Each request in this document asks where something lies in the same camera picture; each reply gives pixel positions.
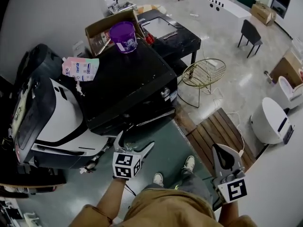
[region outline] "gold wire chair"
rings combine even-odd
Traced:
[[[200,106],[200,89],[207,88],[210,86],[210,94],[212,87],[211,85],[220,80],[226,71],[226,64],[219,59],[203,59],[191,64],[182,74],[182,80],[186,85],[195,87],[199,90],[198,106],[192,105],[185,101],[180,95],[182,101],[185,103],[199,108]]]

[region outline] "sleeve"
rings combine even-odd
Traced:
[[[257,227],[257,225],[249,216],[243,215],[235,219],[227,227]]]
[[[70,224],[70,227],[108,227],[112,220],[103,215],[97,208],[85,205]]]

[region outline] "white cable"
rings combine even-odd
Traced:
[[[204,59],[206,60],[205,55],[204,55],[204,47],[203,47],[203,41],[202,41],[202,40],[201,40],[201,46],[202,46],[203,57],[204,57]],[[214,101],[214,110],[216,111],[216,102],[215,102],[215,100],[223,99],[223,98],[224,98],[224,95],[223,95],[223,93],[221,92],[221,90],[220,90],[219,87],[216,87],[216,88],[213,90],[213,92],[211,92],[208,88],[206,88],[206,89],[208,90],[209,93],[207,93],[207,92],[205,92],[205,91],[202,90],[202,92],[205,93],[206,95],[212,95],[212,94],[215,92],[216,89],[218,89],[219,92],[220,92],[220,94],[221,94],[221,97],[219,97],[219,98],[214,98],[214,99],[213,99],[213,101]],[[242,142],[243,142],[243,149],[239,151],[239,156],[242,157],[242,155],[243,155],[243,153],[244,153],[245,143],[244,143],[242,131],[239,129],[239,126],[240,126],[240,124],[241,124],[240,115],[239,115],[238,111],[236,111],[236,112],[230,112],[230,113],[226,113],[226,114],[233,114],[233,113],[234,113],[234,114],[237,114],[238,117],[239,117],[239,124],[238,124],[238,126],[236,127],[236,129],[239,131],[239,133],[240,133],[240,135],[241,135]]]
[[[245,143],[244,143],[244,139],[243,139],[243,136],[242,136],[242,132],[241,132],[240,129],[238,129],[238,127],[239,127],[240,124],[241,124],[240,115],[239,115],[238,111],[236,111],[236,112],[230,112],[230,113],[226,113],[226,114],[233,114],[233,113],[234,113],[234,114],[237,114],[238,117],[239,117],[239,124],[238,124],[238,126],[237,126],[236,129],[239,131],[239,133],[240,133],[240,135],[241,135],[242,142],[243,142],[243,149],[239,151],[239,156],[241,157],[241,156],[243,155],[243,153],[244,153]]]

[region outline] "white toilet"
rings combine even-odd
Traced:
[[[292,109],[303,103],[302,92],[303,84],[293,89],[285,77],[279,77],[269,97],[276,101],[282,109]]]

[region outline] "person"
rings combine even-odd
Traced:
[[[189,156],[181,170],[178,189],[165,189],[163,176],[156,173],[153,183],[135,197],[118,227],[254,227],[248,216],[238,216],[238,204],[223,205],[219,222],[212,210],[212,196],[206,184],[193,174],[195,158]],[[85,205],[71,227],[108,227],[117,217],[126,180],[113,179],[96,207]]]

